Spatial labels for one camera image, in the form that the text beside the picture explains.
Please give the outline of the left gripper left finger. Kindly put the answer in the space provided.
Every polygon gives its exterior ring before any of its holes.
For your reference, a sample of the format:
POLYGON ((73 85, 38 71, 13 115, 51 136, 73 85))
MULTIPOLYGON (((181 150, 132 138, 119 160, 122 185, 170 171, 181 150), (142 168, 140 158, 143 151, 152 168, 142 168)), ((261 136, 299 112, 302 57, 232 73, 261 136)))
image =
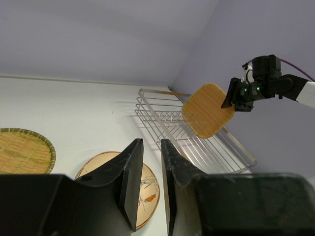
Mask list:
POLYGON ((136 230, 143 140, 76 180, 1 175, 3 236, 129 236, 136 230))

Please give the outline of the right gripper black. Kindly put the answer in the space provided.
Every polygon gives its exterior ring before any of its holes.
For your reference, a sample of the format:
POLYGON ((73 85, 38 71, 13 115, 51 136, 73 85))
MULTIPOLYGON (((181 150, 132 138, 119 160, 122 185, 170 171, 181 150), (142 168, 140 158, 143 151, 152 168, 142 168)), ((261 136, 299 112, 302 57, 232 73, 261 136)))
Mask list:
POLYGON ((281 61, 275 55, 254 58, 253 81, 242 82, 238 78, 232 78, 221 108, 234 106, 237 112, 250 112, 255 101, 275 96, 271 90, 271 81, 279 79, 281 75, 281 61))

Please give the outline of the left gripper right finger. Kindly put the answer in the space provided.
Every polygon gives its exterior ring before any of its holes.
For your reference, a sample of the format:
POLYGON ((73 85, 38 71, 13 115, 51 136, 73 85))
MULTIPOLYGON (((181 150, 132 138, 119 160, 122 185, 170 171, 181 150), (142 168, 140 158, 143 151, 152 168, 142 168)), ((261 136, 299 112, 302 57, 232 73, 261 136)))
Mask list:
POLYGON ((312 236, 315 191, 284 173, 207 174, 161 141, 170 236, 312 236))

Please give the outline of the orange wicker plate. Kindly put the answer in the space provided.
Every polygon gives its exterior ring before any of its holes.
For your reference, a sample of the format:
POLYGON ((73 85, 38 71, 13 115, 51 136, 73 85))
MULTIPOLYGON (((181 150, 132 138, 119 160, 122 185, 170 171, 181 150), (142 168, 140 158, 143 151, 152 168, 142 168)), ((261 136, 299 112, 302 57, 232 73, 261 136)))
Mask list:
POLYGON ((183 120, 194 134, 208 139, 221 130, 234 116, 234 106, 222 108, 226 93, 216 84, 201 86, 183 105, 183 120))

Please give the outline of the cream floral plate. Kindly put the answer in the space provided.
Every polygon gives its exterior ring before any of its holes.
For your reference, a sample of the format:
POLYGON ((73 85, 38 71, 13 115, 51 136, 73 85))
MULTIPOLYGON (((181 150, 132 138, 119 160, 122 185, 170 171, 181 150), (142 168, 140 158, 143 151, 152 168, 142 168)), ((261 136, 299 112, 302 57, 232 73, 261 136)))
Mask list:
MULTIPOLYGON (((86 162, 76 175, 76 179, 95 170, 119 155, 117 151, 100 153, 86 162)), ((136 229, 144 227, 153 216, 160 199, 160 187, 153 171, 144 163, 140 182, 136 229)))

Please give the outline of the yellow-green woven plate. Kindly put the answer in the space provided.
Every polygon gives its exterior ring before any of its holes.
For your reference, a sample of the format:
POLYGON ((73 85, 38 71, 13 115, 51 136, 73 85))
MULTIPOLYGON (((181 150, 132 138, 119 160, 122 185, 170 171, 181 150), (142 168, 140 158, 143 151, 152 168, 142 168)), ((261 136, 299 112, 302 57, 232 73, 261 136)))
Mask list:
POLYGON ((0 129, 0 173, 49 174, 56 151, 43 135, 22 128, 0 129))

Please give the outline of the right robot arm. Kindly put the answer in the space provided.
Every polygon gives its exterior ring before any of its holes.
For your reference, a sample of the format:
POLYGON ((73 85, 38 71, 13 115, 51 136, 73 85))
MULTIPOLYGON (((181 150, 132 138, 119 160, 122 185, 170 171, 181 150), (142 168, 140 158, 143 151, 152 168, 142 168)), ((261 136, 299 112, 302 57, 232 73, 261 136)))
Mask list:
POLYGON ((255 101, 288 98, 308 107, 315 106, 315 80, 294 64, 275 55, 256 57, 242 68, 246 71, 242 79, 232 78, 221 108, 234 107, 237 112, 250 112, 255 101), (282 74, 281 63, 300 71, 301 78, 292 74, 282 74))

